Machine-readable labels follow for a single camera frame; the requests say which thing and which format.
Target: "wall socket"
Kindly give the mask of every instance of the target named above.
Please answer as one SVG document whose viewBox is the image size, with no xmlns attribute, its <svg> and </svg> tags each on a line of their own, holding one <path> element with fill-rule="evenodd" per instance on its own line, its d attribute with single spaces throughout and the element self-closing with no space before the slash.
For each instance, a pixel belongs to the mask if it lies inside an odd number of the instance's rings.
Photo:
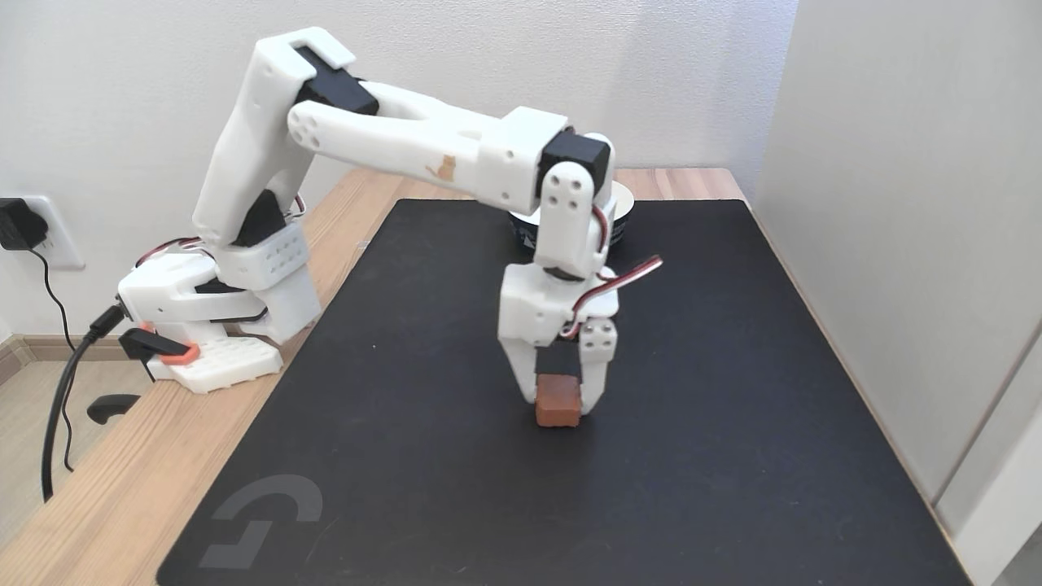
<svg viewBox="0 0 1042 586">
<path fill-rule="evenodd" d="M 47 240 L 40 243 L 33 250 L 47 259 L 51 270 L 75 271 L 84 267 L 83 260 L 76 250 L 69 228 L 58 214 L 58 209 L 46 195 L 11 194 L 8 197 L 21 197 L 25 204 L 47 220 Z"/>
</svg>

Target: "desk mat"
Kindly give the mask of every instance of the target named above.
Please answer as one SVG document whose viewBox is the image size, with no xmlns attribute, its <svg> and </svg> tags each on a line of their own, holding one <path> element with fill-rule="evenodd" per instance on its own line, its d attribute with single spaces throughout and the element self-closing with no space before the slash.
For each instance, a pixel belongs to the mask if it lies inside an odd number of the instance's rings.
<svg viewBox="0 0 1042 586">
<path fill-rule="evenodd" d="M 159 583 L 969 584 L 745 204 L 626 233 L 611 266 L 666 263 L 620 292 L 596 410 L 547 430 L 496 341 L 507 215 L 398 202 Z"/>
</svg>

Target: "red white black wire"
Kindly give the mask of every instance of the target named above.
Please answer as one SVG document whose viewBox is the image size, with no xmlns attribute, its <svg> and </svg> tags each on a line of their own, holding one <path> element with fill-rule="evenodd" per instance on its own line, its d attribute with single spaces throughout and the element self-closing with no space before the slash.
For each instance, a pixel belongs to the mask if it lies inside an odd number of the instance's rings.
<svg viewBox="0 0 1042 586">
<path fill-rule="evenodd" d="M 607 230 L 607 218 L 604 216 L 604 212 L 596 205 L 593 206 L 593 215 L 597 218 L 597 223 L 600 225 L 600 246 L 597 250 L 601 251 L 604 250 L 604 247 L 607 245 L 607 241 L 611 238 L 611 234 L 609 234 Z M 572 319 L 565 324 L 565 328 L 561 332 L 561 336 L 564 338 L 574 338 L 575 335 L 578 334 L 579 326 L 581 325 L 579 322 L 579 311 L 582 309 L 582 306 L 586 306 L 587 302 L 590 301 L 590 299 L 593 299 L 598 295 L 603 295 L 610 291 L 615 291 L 620 287 L 629 285 L 661 266 L 662 257 L 655 254 L 619 276 L 613 277 L 598 274 L 597 278 L 603 280 L 604 283 L 594 287 L 582 295 L 579 295 L 579 298 L 576 299 L 575 303 L 572 306 Z"/>
<path fill-rule="evenodd" d="M 300 197 L 300 194 L 297 194 L 293 198 L 293 200 L 296 202 L 297 209 L 299 211 L 296 212 L 296 213 L 288 212 L 286 214 L 286 217 L 289 218 L 289 219 L 294 219 L 295 220 L 297 218 L 302 217 L 304 214 L 307 213 L 307 204 L 304 203 L 304 198 Z M 193 237 L 182 236 L 182 237 L 179 237 L 179 238 L 174 238 L 172 240 L 168 240 L 168 241 L 164 242 L 163 244 L 156 246 L 155 248 L 152 248 L 148 252 L 145 252 L 144 254 L 142 254 L 142 257 L 140 259 L 138 259 L 138 262 L 133 264 L 134 268 L 140 267 L 145 261 L 149 260 L 150 258 L 154 257 L 155 254 L 158 254 L 159 252 L 166 251 L 171 246 L 175 246 L 175 245 L 179 246 L 182 250 L 198 250 L 198 251 L 202 252 L 203 254 L 209 255 L 209 252 L 207 252 L 206 249 L 203 248 L 203 241 L 202 241 L 201 238 L 199 238 L 197 236 L 193 236 Z"/>
</svg>

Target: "logo on mat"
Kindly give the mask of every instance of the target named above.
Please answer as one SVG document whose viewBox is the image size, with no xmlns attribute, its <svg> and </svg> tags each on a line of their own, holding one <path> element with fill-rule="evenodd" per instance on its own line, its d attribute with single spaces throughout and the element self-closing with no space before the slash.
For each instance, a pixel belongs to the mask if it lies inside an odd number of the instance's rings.
<svg viewBox="0 0 1042 586">
<path fill-rule="evenodd" d="M 284 494 L 297 504 L 297 520 L 315 522 L 322 516 L 322 491 L 312 481 L 297 474 L 275 474 L 239 489 L 234 494 L 221 503 L 214 515 L 214 520 L 230 521 L 235 518 L 247 505 L 269 494 Z M 239 543 L 214 543 L 203 554 L 199 567 L 220 569 L 249 569 L 253 565 L 268 537 L 272 521 L 251 520 L 246 531 L 239 538 Z"/>
</svg>

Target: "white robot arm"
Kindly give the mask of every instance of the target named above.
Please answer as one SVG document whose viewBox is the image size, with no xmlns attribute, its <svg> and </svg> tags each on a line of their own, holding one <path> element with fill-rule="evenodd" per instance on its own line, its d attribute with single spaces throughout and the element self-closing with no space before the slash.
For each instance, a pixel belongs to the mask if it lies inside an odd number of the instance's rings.
<svg viewBox="0 0 1042 586">
<path fill-rule="evenodd" d="M 578 335 L 581 411 L 589 412 L 615 351 L 615 289 L 661 264 L 653 259 L 622 277 L 604 268 L 616 204 L 611 143 L 575 135 L 554 114 L 518 107 L 493 118 L 359 80 L 347 72 L 353 62 L 321 28 L 256 44 L 193 215 L 212 258 L 153 257 L 120 286 L 131 317 L 157 334 L 182 343 L 216 340 L 209 345 L 225 356 L 232 344 L 249 344 L 237 356 L 255 364 L 233 373 L 194 365 L 202 377 L 157 360 L 150 367 L 196 392 L 280 367 L 265 345 L 229 339 L 224 326 L 238 321 L 243 332 L 280 344 L 318 316 L 303 234 L 286 217 L 320 154 L 458 190 L 501 210 L 540 207 L 534 263 L 504 274 L 499 339 L 522 394 L 535 401 L 536 348 Z M 201 349 L 202 360 L 207 347 Z"/>
</svg>

